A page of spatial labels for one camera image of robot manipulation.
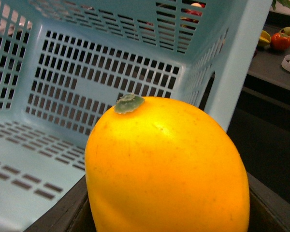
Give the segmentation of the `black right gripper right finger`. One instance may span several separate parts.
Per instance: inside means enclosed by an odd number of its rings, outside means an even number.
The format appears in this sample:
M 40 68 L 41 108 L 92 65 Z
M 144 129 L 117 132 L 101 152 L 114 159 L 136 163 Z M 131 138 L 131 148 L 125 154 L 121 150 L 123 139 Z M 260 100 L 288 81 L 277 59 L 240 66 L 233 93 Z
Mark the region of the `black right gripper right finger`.
M 290 232 L 290 204 L 251 174 L 249 232 Z

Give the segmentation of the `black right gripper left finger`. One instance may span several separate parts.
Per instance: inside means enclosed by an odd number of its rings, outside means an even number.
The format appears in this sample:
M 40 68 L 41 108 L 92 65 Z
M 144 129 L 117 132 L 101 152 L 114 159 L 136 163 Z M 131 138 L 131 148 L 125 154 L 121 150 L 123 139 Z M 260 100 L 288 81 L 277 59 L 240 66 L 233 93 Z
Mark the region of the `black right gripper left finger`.
M 94 232 L 95 230 L 84 177 L 51 209 L 25 229 L 27 232 Z

